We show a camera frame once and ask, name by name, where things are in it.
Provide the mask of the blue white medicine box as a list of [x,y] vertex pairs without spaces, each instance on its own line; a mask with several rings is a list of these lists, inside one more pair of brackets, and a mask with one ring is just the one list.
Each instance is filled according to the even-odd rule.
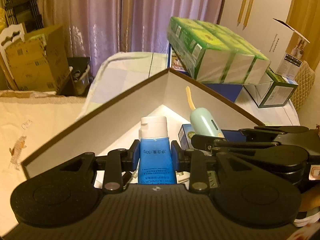
[[191,143],[193,135],[195,135],[195,131],[191,124],[183,124],[180,127],[178,138],[180,141],[181,149],[186,150],[189,148],[194,148]]

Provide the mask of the blue white cream tube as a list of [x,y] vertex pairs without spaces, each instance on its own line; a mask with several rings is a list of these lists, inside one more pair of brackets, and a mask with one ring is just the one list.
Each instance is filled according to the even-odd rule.
[[165,116],[141,118],[138,183],[176,184]]

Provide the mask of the white power adapter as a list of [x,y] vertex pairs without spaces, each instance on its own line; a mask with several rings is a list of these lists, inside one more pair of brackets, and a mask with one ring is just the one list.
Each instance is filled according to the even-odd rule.
[[186,183],[190,178],[189,172],[176,172],[176,180],[178,184]]

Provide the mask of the green white carton box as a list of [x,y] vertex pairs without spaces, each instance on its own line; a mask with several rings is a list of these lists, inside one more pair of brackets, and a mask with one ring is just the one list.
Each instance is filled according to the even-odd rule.
[[290,80],[274,73],[268,68],[257,85],[244,85],[258,108],[282,107],[298,87]]

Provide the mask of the beige quilted cushion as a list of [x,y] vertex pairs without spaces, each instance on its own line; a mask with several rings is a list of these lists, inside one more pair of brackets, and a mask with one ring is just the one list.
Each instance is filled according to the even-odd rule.
[[307,97],[309,96],[315,81],[315,77],[315,72],[310,68],[306,61],[303,61],[295,77],[295,81],[298,86],[290,98],[296,111],[301,109]]

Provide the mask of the brown cardboard storage box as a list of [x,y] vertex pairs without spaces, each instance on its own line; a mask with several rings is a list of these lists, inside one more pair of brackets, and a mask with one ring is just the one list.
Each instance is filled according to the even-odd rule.
[[22,161],[27,179],[84,152],[102,153],[144,116],[161,105],[189,121],[191,109],[185,88],[196,106],[210,111],[221,129],[253,128],[263,122],[205,85],[175,70],[166,69],[135,85],[81,117]]

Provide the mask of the checkered bed sheet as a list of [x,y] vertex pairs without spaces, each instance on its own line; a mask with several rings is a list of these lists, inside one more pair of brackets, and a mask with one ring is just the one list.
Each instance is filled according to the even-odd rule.
[[[167,61],[167,54],[161,53],[120,52],[112,55],[101,64],[78,118],[165,70]],[[248,92],[242,88],[234,103],[266,125],[300,125],[291,101],[282,107],[258,108]]]

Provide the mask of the green tissue box pack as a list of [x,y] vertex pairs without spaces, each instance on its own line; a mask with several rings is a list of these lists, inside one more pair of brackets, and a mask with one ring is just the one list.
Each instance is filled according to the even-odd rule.
[[270,60],[227,27],[172,16],[169,44],[189,75],[201,83],[256,85]]

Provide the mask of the black bag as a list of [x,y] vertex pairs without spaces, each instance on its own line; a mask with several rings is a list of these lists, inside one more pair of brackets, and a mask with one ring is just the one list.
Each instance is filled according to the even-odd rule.
[[91,59],[89,57],[68,57],[69,67],[77,95],[83,95],[90,85]]

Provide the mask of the white tall product box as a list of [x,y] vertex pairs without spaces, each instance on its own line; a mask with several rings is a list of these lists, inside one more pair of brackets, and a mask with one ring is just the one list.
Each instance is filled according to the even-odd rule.
[[302,63],[304,49],[310,41],[285,22],[273,19],[261,52],[271,61],[271,70],[293,80]]

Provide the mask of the cream cartoon blanket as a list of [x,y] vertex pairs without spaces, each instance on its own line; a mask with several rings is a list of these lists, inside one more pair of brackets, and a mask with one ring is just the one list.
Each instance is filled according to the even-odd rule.
[[25,138],[19,161],[67,128],[77,119],[85,98],[52,92],[1,91],[1,235],[17,223],[10,207],[14,188],[25,181],[22,168],[11,163],[11,153]]

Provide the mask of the yellow cardboard box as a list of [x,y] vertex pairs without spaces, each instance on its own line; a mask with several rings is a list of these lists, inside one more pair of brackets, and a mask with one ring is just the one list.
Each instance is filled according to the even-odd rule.
[[27,33],[5,52],[19,90],[58,91],[69,74],[62,25]]

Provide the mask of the purple curtain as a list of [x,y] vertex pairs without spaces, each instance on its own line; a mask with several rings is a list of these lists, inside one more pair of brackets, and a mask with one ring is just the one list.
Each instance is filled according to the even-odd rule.
[[91,72],[123,51],[167,51],[172,16],[216,23],[222,0],[37,0],[45,26],[63,26],[68,56],[91,59]]

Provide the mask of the white carved chair back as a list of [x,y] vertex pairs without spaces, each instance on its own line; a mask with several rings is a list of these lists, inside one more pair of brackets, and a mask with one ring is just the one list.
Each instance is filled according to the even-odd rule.
[[25,33],[24,23],[12,24],[1,31],[1,69],[12,90],[18,90],[18,87],[10,70],[5,50],[15,42],[24,41]]

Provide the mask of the yellow plastic bag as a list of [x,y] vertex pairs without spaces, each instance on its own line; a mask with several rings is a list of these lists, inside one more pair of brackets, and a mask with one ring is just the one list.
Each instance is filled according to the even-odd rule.
[[3,8],[0,8],[0,33],[6,27],[7,27],[7,21],[5,18],[5,10]]

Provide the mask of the black folding cart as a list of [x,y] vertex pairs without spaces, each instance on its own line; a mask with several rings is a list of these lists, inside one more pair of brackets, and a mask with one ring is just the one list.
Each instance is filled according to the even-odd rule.
[[27,32],[44,27],[37,0],[1,0],[1,2],[8,25],[24,23]]

